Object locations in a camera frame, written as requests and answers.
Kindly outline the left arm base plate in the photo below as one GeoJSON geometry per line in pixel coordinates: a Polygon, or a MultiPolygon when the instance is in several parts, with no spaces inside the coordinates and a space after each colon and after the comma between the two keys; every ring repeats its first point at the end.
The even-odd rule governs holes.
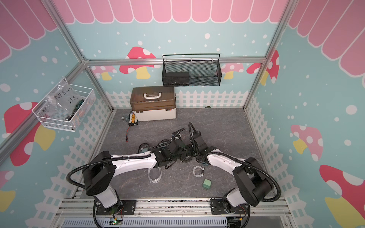
{"type": "Polygon", "coordinates": [[[96,215],[112,216],[112,215],[134,215],[136,209],[136,200],[120,200],[116,205],[106,209],[100,204],[96,207],[96,215]]]}

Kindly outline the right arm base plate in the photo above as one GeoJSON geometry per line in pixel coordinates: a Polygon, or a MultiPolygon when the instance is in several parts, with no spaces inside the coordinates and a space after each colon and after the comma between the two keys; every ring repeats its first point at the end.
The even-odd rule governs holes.
{"type": "Polygon", "coordinates": [[[231,206],[228,201],[223,199],[210,198],[209,204],[213,215],[238,214],[248,215],[251,211],[249,204],[240,204],[239,206],[231,206]]]}

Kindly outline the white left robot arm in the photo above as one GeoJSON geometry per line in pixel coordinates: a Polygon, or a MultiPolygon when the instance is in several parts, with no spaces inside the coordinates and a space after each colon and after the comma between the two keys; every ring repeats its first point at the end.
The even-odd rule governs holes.
{"type": "Polygon", "coordinates": [[[111,187],[114,177],[141,169],[168,169],[177,160],[185,161],[191,157],[190,149],[191,146],[176,137],[139,154],[111,155],[104,151],[90,163],[70,171],[66,181],[85,189],[88,196],[94,197],[105,209],[110,209],[121,204],[116,190],[111,187]]]}

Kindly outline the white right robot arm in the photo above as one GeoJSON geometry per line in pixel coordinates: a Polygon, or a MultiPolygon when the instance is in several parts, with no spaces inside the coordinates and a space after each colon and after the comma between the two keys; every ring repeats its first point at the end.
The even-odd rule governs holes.
{"type": "Polygon", "coordinates": [[[215,147],[209,147],[200,132],[192,133],[190,140],[199,162],[218,167],[234,177],[237,188],[223,197],[227,209],[241,204],[257,206],[262,201],[275,202],[281,197],[277,181],[253,157],[239,159],[215,147]]]}

